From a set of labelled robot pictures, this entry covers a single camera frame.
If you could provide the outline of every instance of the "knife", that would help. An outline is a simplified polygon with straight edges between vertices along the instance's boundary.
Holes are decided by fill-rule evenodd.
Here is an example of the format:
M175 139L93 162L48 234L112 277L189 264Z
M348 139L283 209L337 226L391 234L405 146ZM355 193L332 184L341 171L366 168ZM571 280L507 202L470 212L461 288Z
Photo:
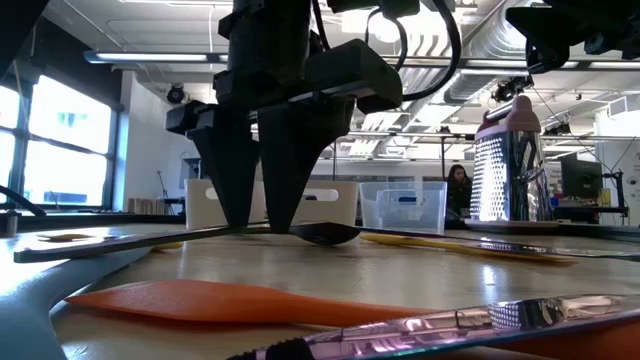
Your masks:
M228 360L410 359L475 346L584 331L640 318L640 295L500 302L339 329Z

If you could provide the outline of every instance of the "security camera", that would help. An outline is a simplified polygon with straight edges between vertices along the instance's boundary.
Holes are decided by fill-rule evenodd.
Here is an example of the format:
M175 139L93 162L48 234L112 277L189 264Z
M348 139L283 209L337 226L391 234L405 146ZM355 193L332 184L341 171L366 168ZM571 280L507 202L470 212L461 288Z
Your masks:
M167 93L167 101L170 104L182 104L184 101L184 84L172 84L171 90Z

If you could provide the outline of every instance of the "orange plastic utensil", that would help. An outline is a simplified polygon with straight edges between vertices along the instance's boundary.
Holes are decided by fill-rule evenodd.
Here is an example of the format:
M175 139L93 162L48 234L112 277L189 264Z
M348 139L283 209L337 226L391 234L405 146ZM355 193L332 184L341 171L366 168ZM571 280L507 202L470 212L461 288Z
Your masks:
M318 299L259 286L198 280L134 283L73 296L66 301L175 320L335 327L434 311Z

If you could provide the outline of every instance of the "computer monitor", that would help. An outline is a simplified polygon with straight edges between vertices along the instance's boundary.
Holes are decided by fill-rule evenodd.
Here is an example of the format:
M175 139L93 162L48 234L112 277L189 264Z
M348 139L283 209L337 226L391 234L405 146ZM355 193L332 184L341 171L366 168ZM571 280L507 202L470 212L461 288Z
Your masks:
M562 168L562 193L565 197L597 199L602 189L602 165L578 160L577 155L560 160Z

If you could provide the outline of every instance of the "exposed pipe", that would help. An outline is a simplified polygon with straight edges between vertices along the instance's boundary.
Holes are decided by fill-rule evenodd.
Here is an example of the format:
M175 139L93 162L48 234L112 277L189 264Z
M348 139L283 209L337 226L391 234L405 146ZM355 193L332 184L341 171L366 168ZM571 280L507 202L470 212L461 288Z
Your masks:
M71 4L69 2L69 0L62 0L65 4L67 4L68 7L71 8L71 10L75 11L76 14L78 14L80 17L82 17L83 19L85 19L89 24L91 24L91 26L93 26L96 30L98 30L102 35L104 35L107 39L111 40L111 42L113 42L117 47L119 47L120 49L122 49L122 51L127 51L125 50L124 46L120 45L120 43L118 41L116 41L116 39L114 39L113 37L111 37L109 34L107 34L106 32L104 32L104 30L102 30L98 25L96 25L96 23L94 23L91 19L89 19L85 14L83 14L80 10L78 10L78 8L76 8L73 4Z
M507 1L509 0L501 0L498 4L496 4L496 6L493 7L493 9L491 9L491 11L489 11L489 13L484 18L482 18L482 20L480 20L480 22L473 29L471 29L471 31L469 31L465 36L462 37L463 49L467 47L467 45L469 44L469 41L473 39L474 36L476 36L476 34L484 27L484 25L489 21L489 19L491 19L491 17L496 13L496 11L500 10L500 8L502 8L502 6Z

